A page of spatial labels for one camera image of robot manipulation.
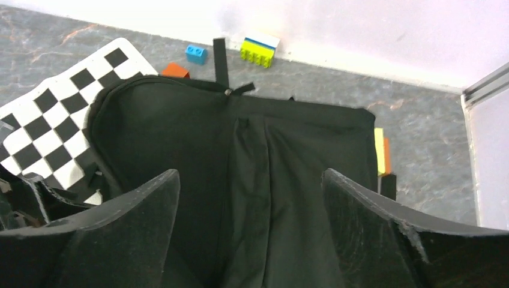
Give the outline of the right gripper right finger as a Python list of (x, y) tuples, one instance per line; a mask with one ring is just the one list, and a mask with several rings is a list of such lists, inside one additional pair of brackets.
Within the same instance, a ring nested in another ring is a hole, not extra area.
[(508, 232), (408, 208), (328, 169), (325, 208), (346, 287), (507, 287)]

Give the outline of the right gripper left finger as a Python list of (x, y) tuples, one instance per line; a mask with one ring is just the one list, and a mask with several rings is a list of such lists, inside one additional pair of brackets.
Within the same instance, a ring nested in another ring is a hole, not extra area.
[(39, 228), (1, 233), (2, 287), (160, 287), (179, 201), (170, 169)]

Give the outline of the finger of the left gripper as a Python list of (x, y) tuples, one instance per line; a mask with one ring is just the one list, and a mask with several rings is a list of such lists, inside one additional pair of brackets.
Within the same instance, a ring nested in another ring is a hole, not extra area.
[(41, 227), (92, 208), (71, 192), (48, 186), (38, 174), (16, 176), (1, 166), (1, 230)]

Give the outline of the black backpack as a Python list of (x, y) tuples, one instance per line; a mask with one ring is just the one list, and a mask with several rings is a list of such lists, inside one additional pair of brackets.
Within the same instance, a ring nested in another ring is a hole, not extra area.
[(232, 88), (224, 39), (215, 81), (134, 76), (98, 93), (85, 136), (115, 191), (180, 174), (172, 245), (212, 287), (380, 287), (382, 260), (327, 169), (376, 187), (375, 116)]

